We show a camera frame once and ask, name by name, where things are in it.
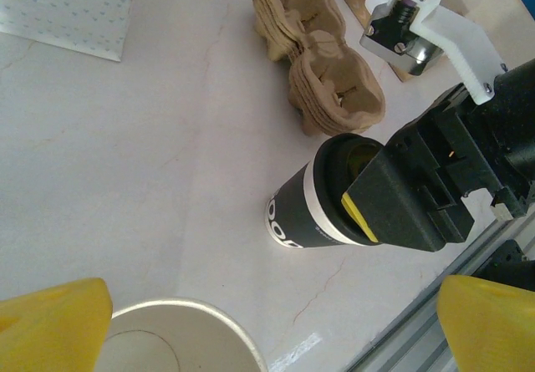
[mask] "patterned paper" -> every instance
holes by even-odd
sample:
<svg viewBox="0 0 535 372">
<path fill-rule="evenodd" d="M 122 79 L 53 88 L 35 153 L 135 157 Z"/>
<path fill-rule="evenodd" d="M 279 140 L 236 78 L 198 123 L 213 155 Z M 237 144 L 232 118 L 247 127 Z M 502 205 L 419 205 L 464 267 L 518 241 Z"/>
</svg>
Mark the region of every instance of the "patterned paper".
<svg viewBox="0 0 535 372">
<path fill-rule="evenodd" d="M 130 0 L 0 0 L 0 32 L 120 61 Z"/>
</svg>

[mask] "white 3d-printed bracket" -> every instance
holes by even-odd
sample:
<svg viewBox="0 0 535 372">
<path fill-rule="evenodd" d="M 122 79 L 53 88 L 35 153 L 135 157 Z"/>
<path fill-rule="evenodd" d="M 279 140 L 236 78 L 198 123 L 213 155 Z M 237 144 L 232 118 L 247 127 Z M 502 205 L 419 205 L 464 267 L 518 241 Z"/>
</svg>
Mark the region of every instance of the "white 3d-printed bracket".
<svg viewBox="0 0 535 372">
<path fill-rule="evenodd" d="M 411 1 L 418 12 L 410 31 L 444 50 L 476 104 L 492 99 L 494 79 L 507 67 L 483 28 L 441 7 L 441 0 Z"/>
</svg>

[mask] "metal screw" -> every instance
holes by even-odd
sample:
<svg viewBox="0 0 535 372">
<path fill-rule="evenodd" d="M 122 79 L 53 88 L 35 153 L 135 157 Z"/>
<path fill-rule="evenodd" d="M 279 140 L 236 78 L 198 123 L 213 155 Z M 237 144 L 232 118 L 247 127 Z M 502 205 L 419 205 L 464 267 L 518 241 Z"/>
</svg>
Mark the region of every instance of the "metal screw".
<svg viewBox="0 0 535 372">
<path fill-rule="evenodd" d="M 407 50 L 407 47 L 405 46 L 404 43 L 402 42 L 399 42 L 399 43 L 396 43 L 395 46 L 394 46 L 394 51 L 397 53 L 397 54 L 402 54 L 404 53 L 404 51 Z"/>
</svg>

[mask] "table surface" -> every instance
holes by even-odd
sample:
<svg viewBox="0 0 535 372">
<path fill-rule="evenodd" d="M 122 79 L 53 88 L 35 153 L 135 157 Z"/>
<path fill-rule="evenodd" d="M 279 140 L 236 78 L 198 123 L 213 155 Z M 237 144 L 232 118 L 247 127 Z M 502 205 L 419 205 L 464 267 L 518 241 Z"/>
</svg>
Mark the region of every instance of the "table surface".
<svg viewBox="0 0 535 372">
<path fill-rule="evenodd" d="M 444 62 L 380 81 L 386 142 L 459 81 Z M 115 309 L 207 301 L 253 337 L 272 371 L 346 367 L 466 247 L 426 253 L 293 250 L 266 231 L 266 201 L 326 138 L 300 130 L 288 65 L 268 60 L 251 0 L 135 0 L 123 62 L 2 35 L 0 298 L 100 276 Z M 471 239 L 492 220 L 471 195 Z"/>
</svg>

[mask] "paper cup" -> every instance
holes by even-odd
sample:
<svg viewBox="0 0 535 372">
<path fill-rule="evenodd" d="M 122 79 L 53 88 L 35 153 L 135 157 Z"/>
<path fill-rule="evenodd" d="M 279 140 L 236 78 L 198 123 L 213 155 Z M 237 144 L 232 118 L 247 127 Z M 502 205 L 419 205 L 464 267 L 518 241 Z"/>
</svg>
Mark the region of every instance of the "paper cup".
<svg viewBox="0 0 535 372">
<path fill-rule="evenodd" d="M 341 202 L 354 181 L 347 169 L 358 145 L 375 142 L 355 134 L 325 141 L 313 161 L 275 192 L 267 203 L 265 222 L 276 242 L 291 248 L 377 245 L 366 237 Z"/>
<path fill-rule="evenodd" d="M 221 310 L 160 299 L 114 313 L 95 372 L 268 372 L 247 332 Z"/>
</svg>

